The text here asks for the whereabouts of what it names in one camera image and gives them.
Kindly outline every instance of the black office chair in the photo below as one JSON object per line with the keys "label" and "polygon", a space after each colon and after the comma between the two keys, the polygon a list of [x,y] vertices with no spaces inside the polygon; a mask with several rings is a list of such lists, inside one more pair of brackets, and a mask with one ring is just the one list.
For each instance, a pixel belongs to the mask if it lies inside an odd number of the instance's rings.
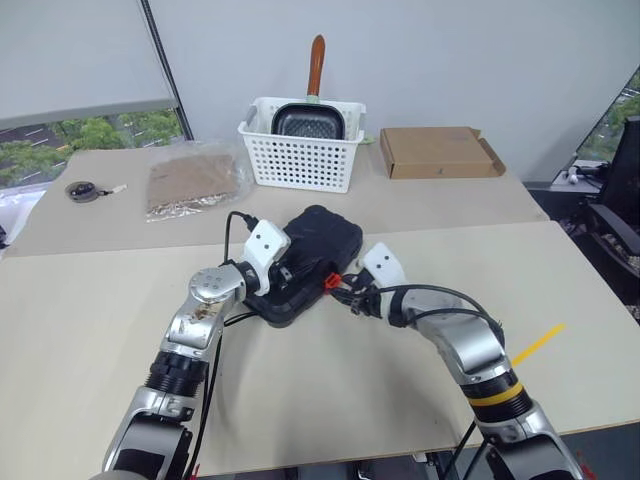
{"label": "black office chair", "polygon": [[640,116],[629,117],[609,177],[574,242],[625,305],[640,306]]}

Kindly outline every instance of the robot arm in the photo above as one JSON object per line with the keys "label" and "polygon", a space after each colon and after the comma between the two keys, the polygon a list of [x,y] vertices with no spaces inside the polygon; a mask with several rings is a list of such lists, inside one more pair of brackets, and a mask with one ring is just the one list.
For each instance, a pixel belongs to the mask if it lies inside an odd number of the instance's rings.
{"label": "robot arm", "polygon": [[116,430],[94,480],[180,480],[189,458],[196,393],[222,335],[224,319],[248,293],[269,292],[268,271],[290,239],[261,220],[245,244],[243,261],[197,272],[167,328],[145,384]]}
{"label": "robot arm", "polygon": [[361,263],[368,281],[383,292],[373,312],[391,325],[415,328],[438,348],[488,442],[487,461],[496,479],[583,479],[570,451],[511,368],[501,328],[486,312],[463,309],[460,296],[419,286],[385,292],[384,287],[407,282],[402,266],[382,243]]}

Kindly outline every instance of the cardboard box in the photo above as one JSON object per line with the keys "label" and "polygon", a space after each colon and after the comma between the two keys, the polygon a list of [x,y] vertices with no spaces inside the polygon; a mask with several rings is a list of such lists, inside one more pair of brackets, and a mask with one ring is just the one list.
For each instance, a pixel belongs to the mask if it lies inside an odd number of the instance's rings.
{"label": "cardboard box", "polygon": [[383,128],[380,147],[391,178],[499,177],[506,167],[480,130]]}

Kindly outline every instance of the red clip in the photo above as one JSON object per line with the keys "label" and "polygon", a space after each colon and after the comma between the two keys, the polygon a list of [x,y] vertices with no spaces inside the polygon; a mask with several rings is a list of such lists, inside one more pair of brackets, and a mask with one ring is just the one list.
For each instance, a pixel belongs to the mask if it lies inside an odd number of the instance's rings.
{"label": "red clip", "polygon": [[198,480],[198,472],[200,471],[200,464],[196,465],[195,468],[195,472],[193,472],[193,475],[191,475],[191,477],[189,478],[189,480]]}
{"label": "red clip", "polygon": [[331,273],[324,281],[325,293],[331,290],[332,288],[336,288],[340,286],[341,283],[342,283],[342,276],[335,272]]}

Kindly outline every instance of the white plastic basket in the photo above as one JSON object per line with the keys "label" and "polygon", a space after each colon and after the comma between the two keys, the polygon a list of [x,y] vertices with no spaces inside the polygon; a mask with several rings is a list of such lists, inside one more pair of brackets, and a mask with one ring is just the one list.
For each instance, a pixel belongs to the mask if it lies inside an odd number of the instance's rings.
{"label": "white plastic basket", "polygon": [[349,189],[356,148],[364,138],[361,129],[366,107],[362,103],[328,102],[344,117],[346,140],[272,135],[271,121],[295,98],[259,97],[249,108],[238,132],[249,151],[259,185],[345,193]]}

